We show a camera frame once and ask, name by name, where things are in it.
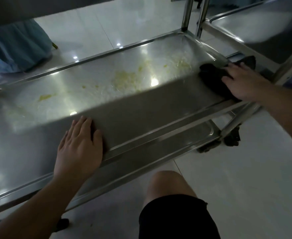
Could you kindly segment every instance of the black cloth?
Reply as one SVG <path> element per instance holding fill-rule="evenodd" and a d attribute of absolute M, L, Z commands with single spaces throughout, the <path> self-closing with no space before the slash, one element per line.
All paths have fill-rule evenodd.
<path fill-rule="evenodd" d="M 254 56 L 247 56 L 242 60 L 235 62 L 234 64 L 239 65 L 241 62 L 243 62 L 251 69 L 255 69 L 256 60 Z M 226 70 L 217 68 L 213 64 L 203 64 L 200 66 L 199 77 L 208 88 L 226 99 L 240 101 L 231 94 L 228 87 L 222 82 L 221 78 L 223 76 L 228 76 L 232 78 Z"/>
<path fill-rule="evenodd" d="M 139 239 L 220 239 L 207 203 L 189 195 L 168 195 L 149 202 L 139 216 Z"/>

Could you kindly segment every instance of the right hand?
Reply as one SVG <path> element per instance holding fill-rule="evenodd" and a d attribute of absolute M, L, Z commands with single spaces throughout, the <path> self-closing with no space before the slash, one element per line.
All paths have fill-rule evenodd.
<path fill-rule="evenodd" d="M 58 147 L 54 177 L 71 177 L 84 182 L 99 168 L 103 157 L 103 140 L 96 130 L 90 137 L 92 119 L 81 117 L 73 121 Z"/>
<path fill-rule="evenodd" d="M 240 67 L 230 63 L 224 69 L 228 71 L 233 79 L 224 76 L 221 80 L 226 84 L 231 93 L 240 100 L 256 101 L 260 91 L 264 87 L 271 85 L 268 80 L 244 63 L 241 63 Z"/>

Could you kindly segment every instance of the blue dress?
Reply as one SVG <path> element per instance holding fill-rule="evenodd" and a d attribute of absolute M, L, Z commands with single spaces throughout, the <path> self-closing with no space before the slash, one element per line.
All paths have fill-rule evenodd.
<path fill-rule="evenodd" d="M 33 19 L 0 26 L 0 73 L 26 71 L 51 50 L 52 41 Z"/>

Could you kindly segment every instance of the forearm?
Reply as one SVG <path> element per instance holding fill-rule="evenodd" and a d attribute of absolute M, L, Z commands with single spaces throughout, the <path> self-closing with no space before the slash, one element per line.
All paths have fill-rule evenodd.
<path fill-rule="evenodd" d="M 292 137 L 292 90 L 265 86 L 255 98 Z"/>
<path fill-rule="evenodd" d="M 0 238 L 48 238 L 81 184 L 73 178 L 54 178 L 1 221 Z"/>

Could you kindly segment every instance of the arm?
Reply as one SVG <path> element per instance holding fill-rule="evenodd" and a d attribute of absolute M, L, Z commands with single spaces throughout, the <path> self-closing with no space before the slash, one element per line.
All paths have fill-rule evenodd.
<path fill-rule="evenodd" d="M 233 79 L 224 76 L 222 81 L 232 94 L 265 107 L 292 137 L 292 90 L 271 84 L 243 63 L 241 67 L 229 64 L 225 69 Z"/>
<path fill-rule="evenodd" d="M 49 238 L 68 203 L 100 166 L 102 136 L 91 119 L 73 121 L 58 147 L 52 181 L 0 222 L 0 238 Z"/>

